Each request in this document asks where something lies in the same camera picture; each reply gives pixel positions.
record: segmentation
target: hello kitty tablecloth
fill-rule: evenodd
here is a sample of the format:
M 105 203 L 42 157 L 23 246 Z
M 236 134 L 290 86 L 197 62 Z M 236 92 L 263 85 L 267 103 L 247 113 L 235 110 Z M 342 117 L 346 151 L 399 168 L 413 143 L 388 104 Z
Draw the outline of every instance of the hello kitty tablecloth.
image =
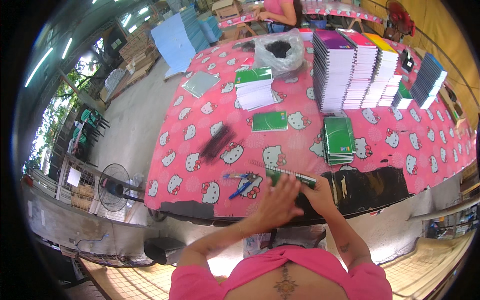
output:
M 304 14 L 321 14 L 344 16 L 349 18 L 359 18 L 367 21 L 382 24 L 382 18 L 372 15 L 366 9 L 351 4 L 341 2 L 317 2 L 317 1 L 301 1 Z M 237 25 L 243 22 L 255 21 L 252 12 L 246 12 L 240 17 L 218 22 L 218 28 L 225 28 L 232 25 Z
M 377 107 L 337 113 L 352 119 L 357 152 L 349 165 L 328 166 L 320 137 L 324 115 L 313 97 L 312 43 L 305 42 L 308 69 L 298 77 L 275 79 L 272 83 L 280 103 L 247 112 L 236 101 L 233 80 L 235 71 L 248 68 L 241 64 L 253 53 L 232 47 L 249 39 L 206 49 L 192 60 L 156 143 L 145 193 L 145 205 L 149 208 L 193 201 L 199 207 L 209 205 L 210 209 L 213 204 L 217 217 L 248 216 L 257 209 L 265 188 L 265 170 L 253 165 L 252 160 L 316 174 L 353 168 L 361 172 L 386 166 L 403 168 L 408 191 L 417 194 L 453 176 L 475 158 L 474 140 L 469 138 L 466 122 L 456 130 L 441 101 L 434 102 L 428 110 L 420 109 L 413 101 L 402 111 Z M 396 43 L 392 46 L 399 51 L 404 47 Z M 420 60 L 412 54 L 415 66 L 411 74 L 398 67 L 409 82 L 420 67 Z M 197 99 L 181 85 L 199 70 L 218 76 L 220 81 Z M 251 132 L 254 113 L 282 110 L 288 114 L 286 132 Z M 201 145 L 225 124 L 237 136 L 220 152 L 215 163 L 206 163 L 199 157 Z M 240 196 L 229 200 L 245 180 L 223 179 L 223 175 L 237 172 L 254 172 L 260 177 Z

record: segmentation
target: pliers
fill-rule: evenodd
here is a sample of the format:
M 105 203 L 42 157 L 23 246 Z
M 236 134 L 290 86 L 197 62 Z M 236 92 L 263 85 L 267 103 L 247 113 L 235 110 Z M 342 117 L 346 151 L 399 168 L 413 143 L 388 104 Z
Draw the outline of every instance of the pliers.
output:
M 233 199 L 243 193 L 257 178 L 259 177 L 258 174 L 254 173 L 247 173 L 247 174 L 225 174 L 223 175 L 224 179 L 227 178 L 246 178 L 248 181 L 244 183 L 236 192 L 234 192 L 229 199 Z

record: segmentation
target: red fan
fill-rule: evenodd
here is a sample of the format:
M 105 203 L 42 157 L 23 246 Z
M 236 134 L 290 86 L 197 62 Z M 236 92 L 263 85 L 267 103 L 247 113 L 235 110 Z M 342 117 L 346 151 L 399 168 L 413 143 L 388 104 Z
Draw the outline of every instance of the red fan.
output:
M 415 22 L 410 19 L 410 14 L 402 4 L 396 0 L 388 0 L 386 8 L 388 12 L 388 22 L 384 37 L 398 41 L 403 39 L 403 35 L 415 35 Z

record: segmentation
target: pink shirt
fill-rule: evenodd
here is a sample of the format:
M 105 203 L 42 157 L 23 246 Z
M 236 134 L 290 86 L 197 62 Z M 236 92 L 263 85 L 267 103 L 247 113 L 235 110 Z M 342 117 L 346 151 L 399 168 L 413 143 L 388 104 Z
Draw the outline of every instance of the pink shirt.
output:
M 264 7 L 267 12 L 273 12 L 283 16 L 284 13 L 283 13 L 282 7 L 280 6 L 280 4 L 282 3 L 293 4 L 293 0 L 265 0 Z
M 170 300 L 220 300 L 228 291 L 293 261 L 340 285 L 353 299 L 392 299 L 392 288 L 385 271 L 375 264 L 360 264 L 346 272 L 340 261 L 322 249 L 281 246 L 242 260 L 230 277 L 218 284 L 212 273 L 199 265 L 177 267 L 172 273 Z

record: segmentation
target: ceiling light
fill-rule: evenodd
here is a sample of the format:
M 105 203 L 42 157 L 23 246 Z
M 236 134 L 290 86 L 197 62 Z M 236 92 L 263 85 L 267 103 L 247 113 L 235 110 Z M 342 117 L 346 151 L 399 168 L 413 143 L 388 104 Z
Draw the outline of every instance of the ceiling light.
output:
M 63 55 L 61 56 L 61 59 L 65 59 L 65 56 L 67 55 L 67 50 L 68 47 L 70 47 L 70 44 L 72 43 L 72 38 L 68 40 L 67 47 L 65 47 L 65 51 L 63 52 Z
M 140 14 L 146 12 L 147 10 L 148 10 L 148 7 L 144 7 L 141 10 L 138 11 L 138 14 L 140 15 Z
M 128 21 L 130 21 L 130 18 L 132 17 L 132 14 L 129 14 L 127 19 L 125 20 L 125 23 L 123 23 L 123 27 L 127 26 Z
M 52 52 L 52 50 L 53 50 L 53 48 L 48 49 L 48 51 L 45 53 L 45 55 L 42 57 L 42 59 L 38 62 L 38 65 L 35 67 L 35 69 L 33 69 L 32 74 L 30 75 L 30 77 L 28 78 L 27 82 L 25 83 L 25 87 L 28 86 L 28 84 L 30 83 L 30 80 L 32 80 L 33 75 L 34 75 L 35 72 L 38 70 L 38 68 L 39 68 L 40 65 L 43 63 L 43 61 L 47 58 L 47 56 L 50 54 L 50 52 Z

